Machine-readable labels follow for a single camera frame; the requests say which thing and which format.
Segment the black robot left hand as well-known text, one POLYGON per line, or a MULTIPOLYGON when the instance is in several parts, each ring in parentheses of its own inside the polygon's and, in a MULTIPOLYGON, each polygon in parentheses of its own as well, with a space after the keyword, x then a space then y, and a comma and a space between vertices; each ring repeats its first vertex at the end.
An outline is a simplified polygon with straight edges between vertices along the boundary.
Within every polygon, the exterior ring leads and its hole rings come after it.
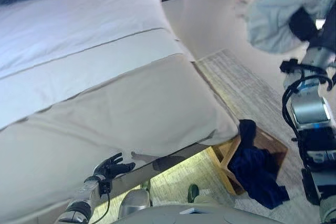
POLYGON ((136 164, 124 163, 122 153, 117 153, 114 156, 105 159, 99 164, 93 172, 94 176, 103 176, 107 180, 113 180, 118 175, 126 174, 135 168, 136 164))

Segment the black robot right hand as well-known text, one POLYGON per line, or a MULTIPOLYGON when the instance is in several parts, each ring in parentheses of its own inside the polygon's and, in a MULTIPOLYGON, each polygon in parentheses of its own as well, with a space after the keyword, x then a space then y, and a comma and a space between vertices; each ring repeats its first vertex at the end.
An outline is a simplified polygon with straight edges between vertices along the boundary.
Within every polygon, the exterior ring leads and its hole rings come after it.
POLYGON ((307 41, 309 48, 326 48, 335 53, 335 3, 321 29, 303 7, 291 16, 289 28, 299 40, 307 41))

